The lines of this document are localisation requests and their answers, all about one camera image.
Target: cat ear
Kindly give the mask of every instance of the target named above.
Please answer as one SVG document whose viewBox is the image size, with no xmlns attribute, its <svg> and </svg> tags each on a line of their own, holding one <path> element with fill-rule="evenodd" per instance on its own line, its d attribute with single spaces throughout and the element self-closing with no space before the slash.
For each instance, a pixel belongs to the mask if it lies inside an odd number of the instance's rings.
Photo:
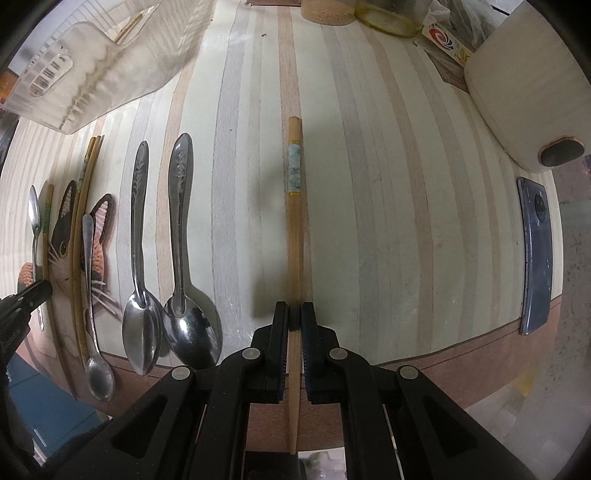
<svg viewBox="0 0 591 480">
<path fill-rule="evenodd" d="M 95 207 L 90 212 L 90 216 L 95 220 L 95 237 L 99 237 L 99 243 L 103 242 L 103 239 L 109 227 L 111 225 L 111 212 L 113 206 L 113 196 L 107 193 L 96 202 Z"/>
<path fill-rule="evenodd" d="M 60 213 L 58 218 L 62 218 L 66 216 L 68 213 L 72 211 L 74 198 L 76 197 L 76 181 L 72 180 L 68 186 L 66 187 L 66 191 L 64 192 L 64 196 L 61 199 L 60 205 Z"/>
</svg>

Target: jar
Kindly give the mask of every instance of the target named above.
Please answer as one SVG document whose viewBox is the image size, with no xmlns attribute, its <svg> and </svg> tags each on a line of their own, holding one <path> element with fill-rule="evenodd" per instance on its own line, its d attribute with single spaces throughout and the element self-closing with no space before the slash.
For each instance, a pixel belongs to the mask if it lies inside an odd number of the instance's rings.
<svg viewBox="0 0 591 480">
<path fill-rule="evenodd" d="M 384 33 L 412 38 L 423 29 L 431 0 L 359 0 L 355 16 Z"/>
<path fill-rule="evenodd" d="M 301 0 L 301 16 L 321 25 L 348 25 L 355 20 L 355 0 Z"/>
</svg>

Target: chopstick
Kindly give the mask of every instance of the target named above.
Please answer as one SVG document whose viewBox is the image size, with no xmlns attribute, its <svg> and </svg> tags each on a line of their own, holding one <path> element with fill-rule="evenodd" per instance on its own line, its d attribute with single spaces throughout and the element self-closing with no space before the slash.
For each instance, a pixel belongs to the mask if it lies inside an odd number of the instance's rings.
<svg viewBox="0 0 591 480">
<path fill-rule="evenodd" d="M 41 268 L 43 272 L 43 278 L 49 280 L 49 256 L 48 256 L 48 246 L 49 246 L 49 221 L 51 216 L 51 203 L 53 201 L 53 184 L 48 184 L 47 189 L 45 192 L 45 202 L 43 204 L 43 233 L 41 237 Z M 57 323 L 56 323 L 56 316 L 53 313 L 53 303 L 51 303 L 51 299 L 45 302 L 45 308 L 47 312 L 47 323 L 49 324 L 51 330 L 51 337 L 53 338 L 53 345 L 56 347 L 57 351 L 57 359 L 60 362 L 61 370 L 64 372 L 64 377 L 66 378 L 66 383 L 68 389 L 70 390 L 70 394 L 77 398 L 76 389 L 74 387 L 74 381 L 72 379 L 72 375 L 70 369 L 68 368 L 66 357 L 64 356 L 64 345 L 61 341 L 61 337 L 57 331 Z"/>
<path fill-rule="evenodd" d="M 82 217 L 86 210 L 90 178 L 95 167 L 96 159 L 99 156 L 100 147 L 103 143 L 102 137 L 90 139 L 86 155 L 82 164 L 82 172 L 78 180 L 74 208 L 72 209 L 72 227 L 70 230 L 70 245 L 72 245 L 72 257 L 70 265 L 70 278 L 72 279 L 72 320 L 76 331 L 76 341 L 82 362 L 86 362 L 89 356 L 88 343 L 86 340 L 86 322 L 82 311 L 82 283 L 80 280 L 80 259 L 82 254 Z"/>
<path fill-rule="evenodd" d="M 301 207 L 301 119 L 289 119 L 289 161 L 287 195 L 287 288 L 289 299 L 289 334 L 287 338 L 288 410 L 290 453 L 297 453 L 297 433 L 300 421 L 301 386 L 301 277 L 303 270 L 304 236 Z"/>
<path fill-rule="evenodd" d="M 143 14 L 138 14 L 135 18 L 130 19 L 113 41 L 117 44 L 123 43 L 123 41 L 127 38 L 127 35 L 129 35 L 129 32 L 131 32 L 131 30 L 139 23 L 142 17 Z"/>
</svg>

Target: stainless steel spoon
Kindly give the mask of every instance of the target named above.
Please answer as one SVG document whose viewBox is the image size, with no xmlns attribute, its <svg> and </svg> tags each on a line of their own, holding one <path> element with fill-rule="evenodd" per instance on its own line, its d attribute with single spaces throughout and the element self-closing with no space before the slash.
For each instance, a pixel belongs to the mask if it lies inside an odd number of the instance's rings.
<svg viewBox="0 0 591 480">
<path fill-rule="evenodd" d="M 41 233 L 41 213 L 39 212 L 39 198 L 35 186 L 31 185 L 29 190 L 29 220 L 31 221 L 31 228 L 33 229 L 33 281 L 39 280 L 37 278 L 37 244 L 39 242 L 39 234 Z M 41 308 L 37 310 L 37 318 L 39 320 L 39 328 L 44 329 L 43 316 L 41 315 Z"/>
<path fill-rule="evenodd" d="M 95 221 L 90 215 L 82 217 L 82 243 L 84 245 L 84 271 L 86 274 L 86 294 L 88 301 L 88 319 L 92 333 L 92 341 L 95 344 L 95 352 L 84 365 L 86 379 L 90 393 L 99 401 L 108 402 L 115 392 L 115 376 L 111 366 L 100 354 L 99 341 L 96 337 L 95 315 L 92 309 L 92 241 L 95 235 Z"/>
<path fill-rule="evenodd" d="M 144 284 L 144 204 L 148 184 L 148 143 L 139 145 L 131 180 L 131 275 L 134 292 L 123 313 L 123 346 L 138 375 L 147 375 L 158 360 L 162 340 L 163 308 Z"/>
<path fill-rule="evenodd" d="M 183 214 L 186 213 L 184 205 L 187 172 L 192 171 L 193 143 L 189 134 L 182 134 L 174 144 L 168 167 L 174 292 L 164 305 L 164 331 L 170 348 L 181 362 L 196 369 L 203 369 L 214 366 L 219 360 L 220 342 L 207 317 L 196 302 L 185 294 L 183 288 L 181 247 L 186 238 L 183 238 L 182 223 Z"/>
</svg>

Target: tissue box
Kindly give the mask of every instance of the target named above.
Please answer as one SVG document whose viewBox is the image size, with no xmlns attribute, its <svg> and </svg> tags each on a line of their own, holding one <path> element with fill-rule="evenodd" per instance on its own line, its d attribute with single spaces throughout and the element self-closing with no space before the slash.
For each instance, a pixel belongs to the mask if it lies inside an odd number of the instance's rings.
<svg viewBox="0 0 591 480">
<path fill-rule="evenodd" d="M 423 35 L 458 62 L 462 67 L 466 65 L 472 52 L 460 42 L 447 28 L 439 24 L 425 25 Z"/>
</svg>

